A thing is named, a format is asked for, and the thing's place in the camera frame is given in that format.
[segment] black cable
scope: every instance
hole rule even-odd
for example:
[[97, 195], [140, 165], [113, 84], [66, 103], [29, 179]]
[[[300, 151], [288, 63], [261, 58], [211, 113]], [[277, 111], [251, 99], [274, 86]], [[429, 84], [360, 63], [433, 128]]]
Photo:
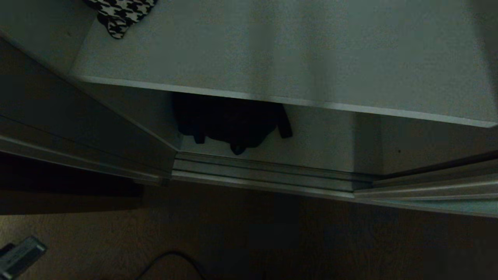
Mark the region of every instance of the black cable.
[[170, 256], [170, 255], [179, 256], [179, 257], [183, 258], [184, 260], [186, 260], [188, 263], [190, 263], [194, 267], [195, 271], [197, 271], [197, 273], [199, 274], [199, 276], [201, 277], [202, 280], [207, 280], [207, 278], [204, 277], [204, 275], [201, 273], [201, 269], [196, 264], [195, 260], [193, 260], [188, 255], [186, 255], [182, 252], [179, 252], [179, 251], [168, 251], [168, 252], [162, 253], [157, 258], [155, 258], [152, 262], [150, 262], [150, 264], [142, 271], [142, 273], [140, 273], [140, 275], [137, 278], [135, 278], [135, 280], [139, 280], [140, 278], [142, 278], [149, 271], [149, 269], [151, 269], [160, 259], [167, 257], [167, 256]]

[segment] black and white fabric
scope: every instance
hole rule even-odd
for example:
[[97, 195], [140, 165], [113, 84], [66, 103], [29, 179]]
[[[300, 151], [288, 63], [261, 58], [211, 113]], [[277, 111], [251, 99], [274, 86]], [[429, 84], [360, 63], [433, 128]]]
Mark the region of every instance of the black and white fabric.
[[155, 6], [157, 0], [83, 0], [97, 10], [97, 18], [109, 34], [121, 39], [133, 24], [141, 21]]

